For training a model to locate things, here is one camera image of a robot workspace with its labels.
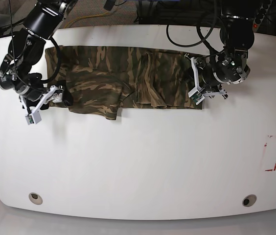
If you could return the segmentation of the camouflage T-shirt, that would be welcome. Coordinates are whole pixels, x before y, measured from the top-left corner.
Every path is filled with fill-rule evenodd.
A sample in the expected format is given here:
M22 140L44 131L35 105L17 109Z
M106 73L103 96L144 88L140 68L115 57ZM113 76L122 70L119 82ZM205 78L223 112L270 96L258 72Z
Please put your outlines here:
M194 87L185 52L105 46L61 46L61 65L48 83L63 85L73 97L69 111L115 120L119 108L195 109ZM48 75L55 71L55 48L45 50Z

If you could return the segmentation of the black power strip red switch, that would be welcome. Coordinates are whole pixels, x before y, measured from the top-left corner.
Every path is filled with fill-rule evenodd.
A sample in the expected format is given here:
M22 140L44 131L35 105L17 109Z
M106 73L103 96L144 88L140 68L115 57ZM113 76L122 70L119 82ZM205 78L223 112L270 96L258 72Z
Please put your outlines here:
M259 8L256 11L255 18L253 20L253 32L257 32L260 28L262 21L264 20L270 6L272 4L272 0L261 0Z

